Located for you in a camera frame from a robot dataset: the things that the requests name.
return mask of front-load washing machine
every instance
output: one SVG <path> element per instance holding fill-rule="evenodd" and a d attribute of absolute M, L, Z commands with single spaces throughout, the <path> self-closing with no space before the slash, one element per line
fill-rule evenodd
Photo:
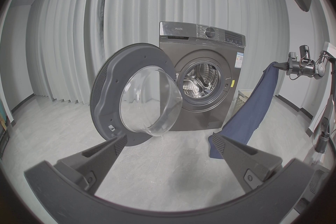
<path fill-rule="evenodd" d="M 245 37 L 215 27 L 160 23 L 159 47 L 132 44 L 113 54 L 94 81 L 90 112 L 106 140 L 126 146 L 168 130 L 219 128 L 237 86 Z"/>
<path fill-rule="evenodd" d="M 161 22 L 159 48 L 171 59 L 183 106 L 171 131 L 220 128 L 239 79 L 245 36 L 184 22 Z"/>

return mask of open washing machine door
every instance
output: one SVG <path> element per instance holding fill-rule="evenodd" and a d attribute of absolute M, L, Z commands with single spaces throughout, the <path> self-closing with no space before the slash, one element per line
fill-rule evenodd
<path fill-rule="evenodd" d="M 127 146 L 168 131 L 182 108 L 170 58 L 138 43 L 112 55 L 99 70 L 90 96 L 93 124 L 106 140 L 125 133 Z"/>

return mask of gray floor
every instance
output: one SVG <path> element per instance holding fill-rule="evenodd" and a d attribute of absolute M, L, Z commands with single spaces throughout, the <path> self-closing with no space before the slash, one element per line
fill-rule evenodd
<path fill-rule="evenodd" d="M 15 115 L 2 166 L 30 209 L 44 222 L 55 221 L 28 187 L 23 171 L 47 160 L 82 151 L 104 141 L 83 104 L 33 97 Z M 274 98 L 249 145 L 281 156 L 283 165 L 303 160 L 312 139 L 305 133 L 309 119 Z M 125 148 L 96 195 L 118 204 L 157 211 L 181 211 L 217 205 L 244 194 L 224 160 L 209 159 L 207 138 L 213 130 L 168 132 Z M 325 166 L 331 168 L 330 153 Z M 283 223 L 297 216 L 291 212 Z"/>

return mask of blue towel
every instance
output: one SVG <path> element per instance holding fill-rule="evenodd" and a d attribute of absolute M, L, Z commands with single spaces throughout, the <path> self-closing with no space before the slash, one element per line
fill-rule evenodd
<path fill-rule="evenodd" d="M 263 75 L 246 103 L 243 104 L 217 134 L 232 138 L 243 144 L 248 143 L 253 132 L 263 121 L 271 105 L 279 75 L 279 69 L 273 67 L 275 63 L 277 62 L 272 62 L 264 70 Z M 222 155 L 212 143 L 212 135 L 209 136 L 208 141 L 210 143 L 210 158 L 223 159 Z"/>

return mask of control knob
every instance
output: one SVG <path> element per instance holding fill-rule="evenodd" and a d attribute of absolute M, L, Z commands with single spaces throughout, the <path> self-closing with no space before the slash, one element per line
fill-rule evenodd
<path fill-rule="evenodd" d="M 215 36 L 215 29 L 212 28 L 212 27 L 208 27 L 206 30 L 205 30 L 205 34 L 207 37 L 214 37 Z"/>

